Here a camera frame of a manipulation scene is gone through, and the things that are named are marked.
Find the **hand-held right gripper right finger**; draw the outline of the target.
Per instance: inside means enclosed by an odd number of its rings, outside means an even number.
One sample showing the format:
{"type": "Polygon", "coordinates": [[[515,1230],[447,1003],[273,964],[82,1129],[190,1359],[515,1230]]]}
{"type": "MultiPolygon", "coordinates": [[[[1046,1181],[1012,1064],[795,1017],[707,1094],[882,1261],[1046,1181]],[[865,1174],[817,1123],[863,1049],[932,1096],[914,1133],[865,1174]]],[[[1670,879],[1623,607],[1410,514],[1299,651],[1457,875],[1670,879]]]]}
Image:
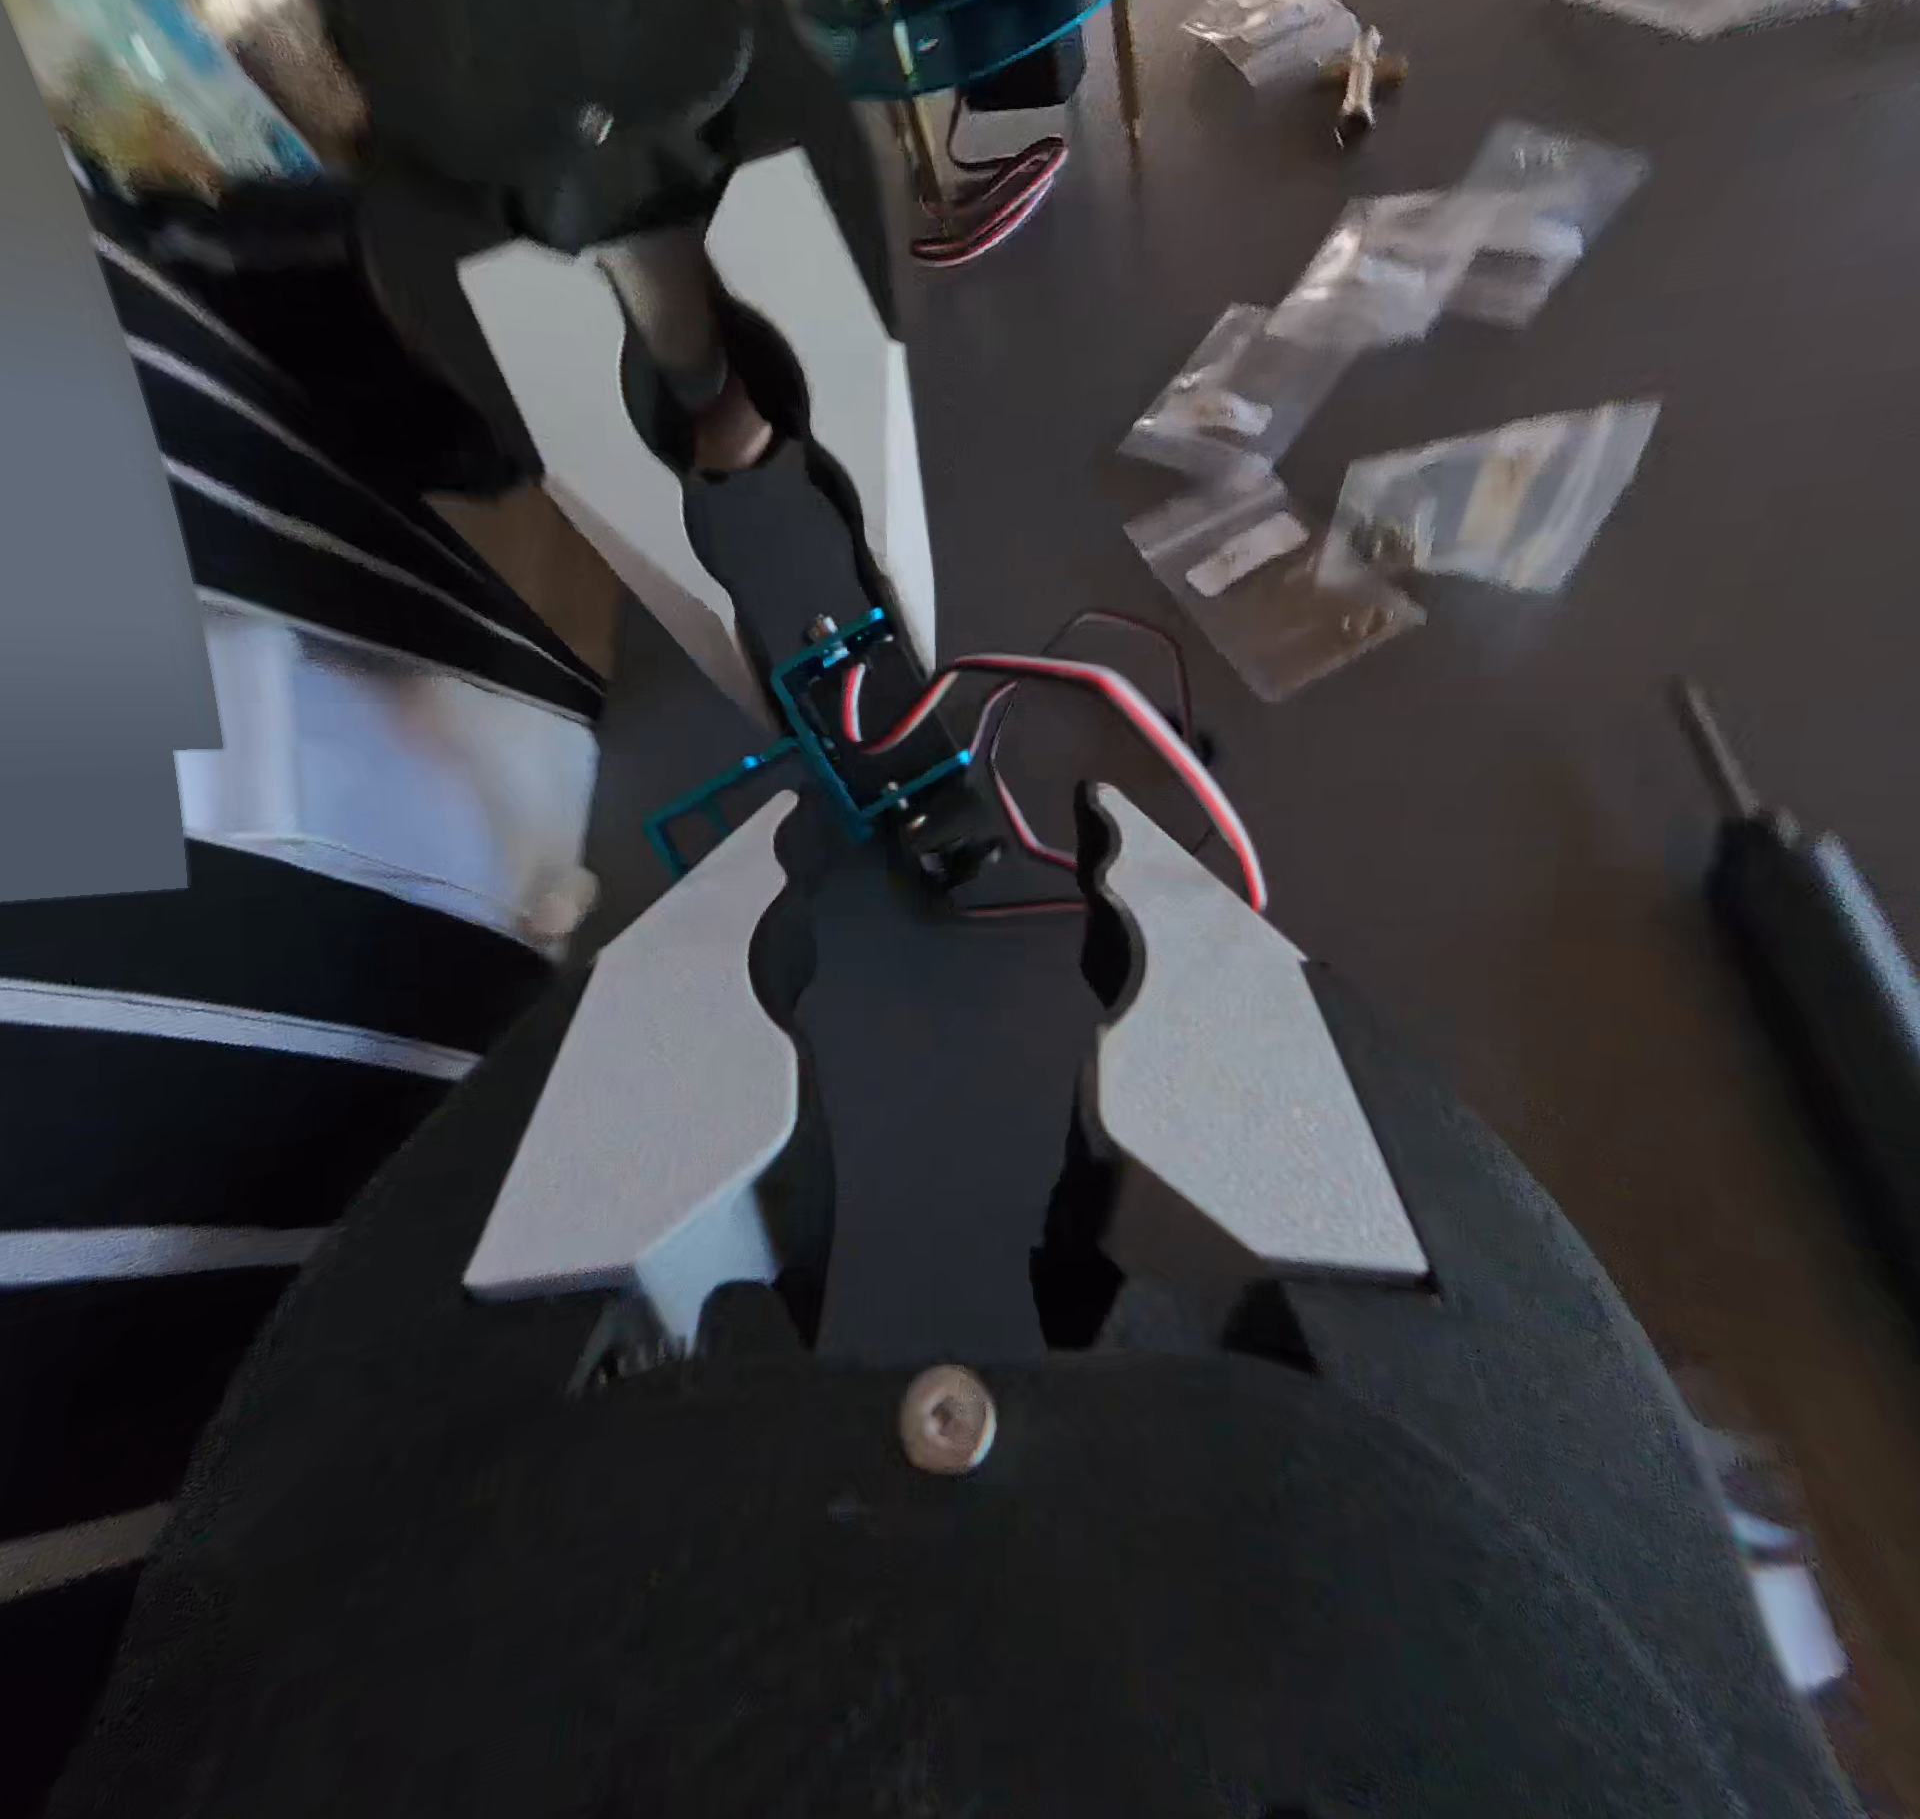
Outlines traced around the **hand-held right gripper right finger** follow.
{"type": "Polygon", "coordinates": [[[1281,1280],[1418,1289],[1431,1264],[1299,948],[1108,781],[1075,798],[1069,1248],[1194,1304],[1281,1280]]]}

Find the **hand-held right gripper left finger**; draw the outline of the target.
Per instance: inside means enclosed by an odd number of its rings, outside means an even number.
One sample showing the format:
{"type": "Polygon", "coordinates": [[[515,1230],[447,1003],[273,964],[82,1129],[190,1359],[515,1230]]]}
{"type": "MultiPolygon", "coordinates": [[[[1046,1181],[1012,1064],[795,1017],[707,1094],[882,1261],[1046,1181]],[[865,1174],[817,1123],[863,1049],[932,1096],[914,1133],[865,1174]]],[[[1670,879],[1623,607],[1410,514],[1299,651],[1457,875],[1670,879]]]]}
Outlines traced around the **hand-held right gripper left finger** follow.
{"type": "Polygon", "coordinates": [[[823,1316],[823,1117],[803,993],[823,817],[773,792],[601,946],[478,1241],[478,1304],[620,1294],[692,1348],[723,1286],[823,1316]]]}

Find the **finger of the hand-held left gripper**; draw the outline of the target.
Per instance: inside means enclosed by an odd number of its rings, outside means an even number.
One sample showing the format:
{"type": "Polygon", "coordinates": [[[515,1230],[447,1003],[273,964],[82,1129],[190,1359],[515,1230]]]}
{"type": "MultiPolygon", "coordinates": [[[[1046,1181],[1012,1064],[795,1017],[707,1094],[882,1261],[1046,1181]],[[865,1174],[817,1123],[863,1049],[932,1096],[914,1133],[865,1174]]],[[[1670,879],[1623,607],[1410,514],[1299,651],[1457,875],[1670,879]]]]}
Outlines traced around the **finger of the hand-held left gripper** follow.
{"type": "Polygon", "coordinates": [[[905,349],[857,246],[884,222],[865,144],[852,229],[801,149],[742,165],[709,222],[732,383],[763,426],[753,463],[702,465],[702,590],[715,684],[766,684],[823,615],[884,607],[918,663],[937,653],[937,575],[905,349]]]}
{"type": "Polygon", "coordinates": [[[598,262],[509,240],[461,258],[457,277],[544,494],[709,683],[763,721],[733,604],[687,538],[682,479],[632,423],[629,321],[598,262]]]}

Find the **blue bracket servo assembly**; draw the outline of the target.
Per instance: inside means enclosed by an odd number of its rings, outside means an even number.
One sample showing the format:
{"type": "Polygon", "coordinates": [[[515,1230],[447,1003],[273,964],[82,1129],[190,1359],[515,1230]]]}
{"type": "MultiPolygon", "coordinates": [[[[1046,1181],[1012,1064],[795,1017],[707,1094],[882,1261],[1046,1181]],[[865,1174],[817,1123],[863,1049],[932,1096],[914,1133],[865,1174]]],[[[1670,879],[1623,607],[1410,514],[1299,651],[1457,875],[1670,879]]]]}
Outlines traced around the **blue bracket servo assembly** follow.
{"type": "Polygon", "coordinates": [[[814,798],[842,844],[882,853],[951,917],[1072,913],[1078,897],[967,898],[1010,838],[961,734],[932,717],[898,750],[875,750],[932,669],[845,471],[808,440],[779,437],[746,470],[692,470],[684,516],[693,557],[733,605],[748,691],[766,702],[776,735],[649,814],[648,844],[669,875],[700,861],[693,828],[723,839],[732,801],[779,778],[814,798]]]}

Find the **dark desk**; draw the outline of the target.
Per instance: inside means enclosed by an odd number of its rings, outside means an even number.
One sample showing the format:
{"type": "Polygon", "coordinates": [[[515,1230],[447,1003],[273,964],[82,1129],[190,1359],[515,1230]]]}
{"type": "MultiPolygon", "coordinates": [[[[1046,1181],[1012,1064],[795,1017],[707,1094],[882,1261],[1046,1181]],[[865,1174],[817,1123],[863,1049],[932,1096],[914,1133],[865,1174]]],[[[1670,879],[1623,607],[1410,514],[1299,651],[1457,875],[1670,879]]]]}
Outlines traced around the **dark desk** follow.
{"type": "Polygon", "coordinates": [[[1428,624],[1282,704],[1194,640],[1200,715],[1282,928],[1553,1190],[1664,1351],[1799,1470],[1885,1772],[1915,1808],[1915,1346],[1698,901],[1698,679],[1774,798],[1833,825],[1915,943],[1915,24],[1710,44],[1550,0],[1343,0],[1407,59],[1339,147],[1136,0],[1142,149],[1090,67],[1069,174],[973,270],[898,265],[940,639],[1174,607],[1121,529],[1125,426],[1233,299],[1277,299],[1360,193],[1453,179],[1500,116],[1652,176],[1520,334],[1446,321],[1356,367],[1286,463],[1650,395],[1572,583],[1441,584],[1428,624]]]}

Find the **black white striped garment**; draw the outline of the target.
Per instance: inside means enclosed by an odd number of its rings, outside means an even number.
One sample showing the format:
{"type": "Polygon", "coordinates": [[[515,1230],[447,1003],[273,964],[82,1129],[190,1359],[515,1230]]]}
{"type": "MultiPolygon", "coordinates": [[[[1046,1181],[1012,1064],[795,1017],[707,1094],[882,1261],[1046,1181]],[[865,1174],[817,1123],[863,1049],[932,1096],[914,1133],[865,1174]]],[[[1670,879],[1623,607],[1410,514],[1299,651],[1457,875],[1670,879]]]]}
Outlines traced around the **black white striped garment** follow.
{"type": "Polygon", "coordinates": [[[3,529],[61,559],[64,658],[3,604],[3,1639],[118,1639],[285,1282],[539,998],[554,958],[205,844],[205,596],[434,659],[593,728],[583,658],[434,506],[512,474],[349,265],[349,199],[260,183],[194,250],[82,167],[102,287],[19,272],[3,529]]]}

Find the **black screwdriver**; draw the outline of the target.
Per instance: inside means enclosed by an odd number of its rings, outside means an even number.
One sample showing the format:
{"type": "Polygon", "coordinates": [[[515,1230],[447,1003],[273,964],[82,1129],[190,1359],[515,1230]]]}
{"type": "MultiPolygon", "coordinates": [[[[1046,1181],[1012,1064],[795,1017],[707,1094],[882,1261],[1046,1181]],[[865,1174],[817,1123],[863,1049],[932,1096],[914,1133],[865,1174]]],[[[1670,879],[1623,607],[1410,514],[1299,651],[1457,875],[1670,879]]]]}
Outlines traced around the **black screwdriver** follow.
{"type": "Polygon", "coordinates": [[[1918,982],[1851,851],[1760,798],[1704,690],[1673,706],[1719,808],[1702,890],[1806,1089],[1866,1136],[1915,1136],[1918,982]]]}

